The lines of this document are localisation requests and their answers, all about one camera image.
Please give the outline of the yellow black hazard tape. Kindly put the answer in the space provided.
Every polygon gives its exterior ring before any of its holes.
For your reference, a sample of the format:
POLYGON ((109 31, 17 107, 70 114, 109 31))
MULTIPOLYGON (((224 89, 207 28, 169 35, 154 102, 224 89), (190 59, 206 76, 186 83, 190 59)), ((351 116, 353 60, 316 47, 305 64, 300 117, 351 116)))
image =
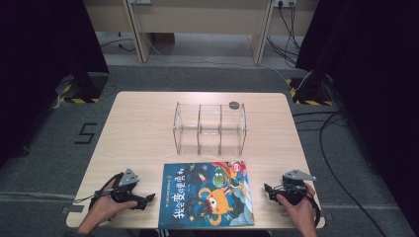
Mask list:
POLYGON ((89 104, 99 101, 100 92, 95 88, 80 89, 76 84, 68 84, 59 99, 60 103, 89 104))
POLYGON ((332 106, 332 100, 324 86, 325 100, 321 101, 306 101, 302 98, 302 85, 305 79, 303 78, 291 78, 287 80, 288 86, 290 87, 291 97, 293 102, 297 105, 310 105, 310 106, 332 106))

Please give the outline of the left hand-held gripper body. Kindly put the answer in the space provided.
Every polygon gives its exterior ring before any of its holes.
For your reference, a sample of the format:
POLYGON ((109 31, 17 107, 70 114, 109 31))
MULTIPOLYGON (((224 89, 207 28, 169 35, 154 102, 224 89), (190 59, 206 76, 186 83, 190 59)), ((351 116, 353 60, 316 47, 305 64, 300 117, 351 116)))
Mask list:
POLYGON ((132 190, 135 188, 138 182, 138 175, 136 175, 130 168, 127 168, 123 173, 118 174, 111 190, 112 200, 117 203, 131 200, 135 201, 136 204, 137 202, 146 202, 141 201, 139 196, 132 193, 132 190))

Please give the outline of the person's right hand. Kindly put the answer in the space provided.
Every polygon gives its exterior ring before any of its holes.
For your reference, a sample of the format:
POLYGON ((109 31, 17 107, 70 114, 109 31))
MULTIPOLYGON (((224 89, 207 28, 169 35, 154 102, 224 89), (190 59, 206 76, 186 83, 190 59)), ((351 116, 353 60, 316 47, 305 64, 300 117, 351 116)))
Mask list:
POLYGON ((281 216, 288 217, 298 231, 316 230, 314 221, 315 210, 307 197, 303 198, 298 205, 290 204, 282 195, 277 195, 277 199, 284 208, 281 211, 281 216))

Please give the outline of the black stand base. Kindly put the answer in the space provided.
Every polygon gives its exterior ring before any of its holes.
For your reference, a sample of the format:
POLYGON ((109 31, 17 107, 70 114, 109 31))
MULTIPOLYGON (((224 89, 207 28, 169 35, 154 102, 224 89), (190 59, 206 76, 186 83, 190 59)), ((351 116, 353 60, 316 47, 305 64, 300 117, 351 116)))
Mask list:
POLYGON ((323 86, 323 76, 316 72, 311 72, 304 80, 302 85, 302 98, 306 101, 325 100, 323 86))
POLYGON ((75 78, 74 98, 99 99, 108 82, 109 74, 88 72, 75 78))

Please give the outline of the beige office desk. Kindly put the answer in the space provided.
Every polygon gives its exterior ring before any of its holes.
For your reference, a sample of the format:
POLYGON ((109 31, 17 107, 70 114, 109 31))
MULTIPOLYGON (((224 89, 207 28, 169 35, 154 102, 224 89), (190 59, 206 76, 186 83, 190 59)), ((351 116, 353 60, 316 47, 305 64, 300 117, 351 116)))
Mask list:
POLYGON ((253 62, 262 60, 273 0, 123 0, 141 63, 152 33, 245 35, 253 62))
POLYGON ((126 0, 83 0, 96 32, 130 31, 126 0))

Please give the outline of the black tape floor mark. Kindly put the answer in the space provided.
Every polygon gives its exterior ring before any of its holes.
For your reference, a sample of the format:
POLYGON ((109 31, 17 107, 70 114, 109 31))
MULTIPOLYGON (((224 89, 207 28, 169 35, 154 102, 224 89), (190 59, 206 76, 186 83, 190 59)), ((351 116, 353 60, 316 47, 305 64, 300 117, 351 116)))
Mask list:
POLYGON ((96 126, 95 122, 85 122, 82 125, 81 130, 78 133, 78 136, 81 137, 81 140, 75 140, 75 144, 90 144, 95 136, 95 132, 89 131, 89 127, 96 126))

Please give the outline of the clear acrylic book rack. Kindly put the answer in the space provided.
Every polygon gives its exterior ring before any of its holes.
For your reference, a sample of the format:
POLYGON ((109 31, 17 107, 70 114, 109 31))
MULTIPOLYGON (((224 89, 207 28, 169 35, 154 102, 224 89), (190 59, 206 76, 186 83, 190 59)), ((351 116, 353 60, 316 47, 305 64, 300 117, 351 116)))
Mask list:
POLYGON ((239 104, 177 103, 173 136, 179 155, 241 156, 247 135, 246 110, 239 104))

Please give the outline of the blue children's picture book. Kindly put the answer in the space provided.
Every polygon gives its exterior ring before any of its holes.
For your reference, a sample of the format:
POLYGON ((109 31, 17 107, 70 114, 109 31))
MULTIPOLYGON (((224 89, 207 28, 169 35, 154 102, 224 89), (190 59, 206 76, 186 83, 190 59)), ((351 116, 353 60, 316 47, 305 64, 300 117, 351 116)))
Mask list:
POLYGON ((172 163, 163 169, 158 227, 196 229, 255 223, 242 161, 172 163))

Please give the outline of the black curtain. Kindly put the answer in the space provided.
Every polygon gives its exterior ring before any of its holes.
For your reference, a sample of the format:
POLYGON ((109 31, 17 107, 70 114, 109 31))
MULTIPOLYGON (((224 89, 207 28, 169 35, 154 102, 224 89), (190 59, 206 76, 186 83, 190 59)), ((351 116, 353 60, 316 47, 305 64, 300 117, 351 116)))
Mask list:
POLYGON ((333 78, 419 237, 419 0, 318 0, 296 65, 333 78))
POLYGON ((83 0, 0 0, 0 167, 30 141, 65 76, 107 70, 83 0))

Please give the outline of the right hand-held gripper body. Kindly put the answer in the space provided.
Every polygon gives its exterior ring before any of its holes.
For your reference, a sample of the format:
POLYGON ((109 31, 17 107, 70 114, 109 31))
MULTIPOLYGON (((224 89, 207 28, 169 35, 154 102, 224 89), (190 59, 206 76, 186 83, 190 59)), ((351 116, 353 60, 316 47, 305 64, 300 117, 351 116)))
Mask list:
POLYGON ((285 189, 284 197, 292 205, 297 205, 307 194, 305 181, 316 181, 316 178, 294 169, 283 174, 283 187, 285 189))

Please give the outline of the person's left hand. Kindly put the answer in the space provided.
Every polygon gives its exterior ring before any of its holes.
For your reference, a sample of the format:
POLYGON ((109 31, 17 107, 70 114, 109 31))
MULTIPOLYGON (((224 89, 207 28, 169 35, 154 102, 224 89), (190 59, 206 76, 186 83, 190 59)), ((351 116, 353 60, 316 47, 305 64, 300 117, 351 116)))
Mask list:
POLYGON ((79 227, 90 226, 97 228, 103 222, 113 219, 119 212, 135 206, 136 202, 133 200, 117 203, 110 196, 101 196, 90 208, 79 227))

